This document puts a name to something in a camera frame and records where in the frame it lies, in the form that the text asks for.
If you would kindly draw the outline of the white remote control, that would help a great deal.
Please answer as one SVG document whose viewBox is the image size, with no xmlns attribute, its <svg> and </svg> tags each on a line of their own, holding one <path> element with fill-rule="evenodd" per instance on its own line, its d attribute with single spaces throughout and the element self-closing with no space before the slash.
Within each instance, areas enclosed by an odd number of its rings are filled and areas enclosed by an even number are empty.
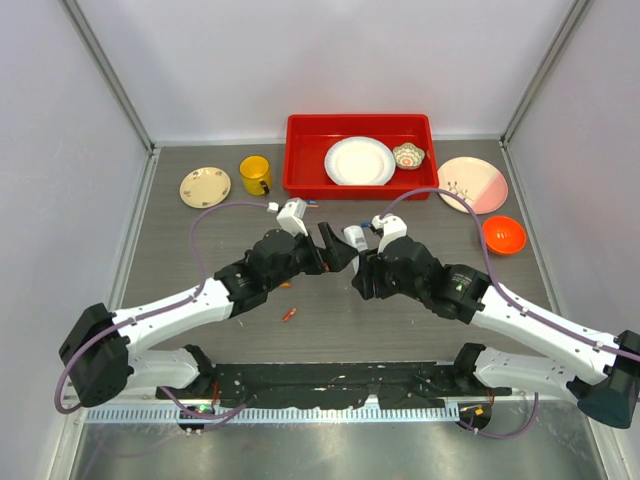
<svg viewBox="0 0 640 480">
<path fill-rule="evenodd" d="M 365 232 L 360 225 L 351 225 L 343 229 L 346 242 L 358 252 L 368 249 Z"/>
</svg>

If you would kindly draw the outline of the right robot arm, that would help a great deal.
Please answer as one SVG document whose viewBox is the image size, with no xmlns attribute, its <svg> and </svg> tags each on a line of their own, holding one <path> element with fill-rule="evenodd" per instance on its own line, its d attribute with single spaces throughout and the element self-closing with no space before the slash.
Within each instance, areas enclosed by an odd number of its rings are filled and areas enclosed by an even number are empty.
<svg viewBox="0 0 640 480">
<path fill-rule="evenodd" d="M 472 267 L 443 265 L 408 236 L 382 251 L 368 247 L 360 230 L 352 284 L 363 299 L 404 295 L 435 315 L 484 328 L 536 351 L 513 355 L 467 344 L 451 380 L 465 395 L 481 388 L 512 388 L 554 396 L 604 425 L 631 426 L 639 397 L 639 336 L 618 335 L 569 321 L 526 301 Z"/>
</svg>

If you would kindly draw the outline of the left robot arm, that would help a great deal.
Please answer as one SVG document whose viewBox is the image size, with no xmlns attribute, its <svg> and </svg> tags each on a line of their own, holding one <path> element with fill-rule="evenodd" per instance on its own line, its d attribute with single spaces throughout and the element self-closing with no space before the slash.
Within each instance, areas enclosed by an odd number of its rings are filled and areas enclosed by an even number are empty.
<svg viewBox="0 0 640 480">
<path fill-rule="evenodd" d="M 319 230 L 322 247 L 300 229 L 277 228 L 240 260 L 183 292 L 115 312 L 102 303 L 87 307 L 59 349 L 64 370 L 55 399 L 62 399 L 67 384 L 84 408 L 135 388 L 174 388 L 193 399 L 205 397 L 213 385 L 208 357 L 193 346 L 162 352 L 156 345 L 253 310 L 297 275 L 340 272 L 366 247 L 361 230 L 342 237 L 327 223 Z"/>
</svg>

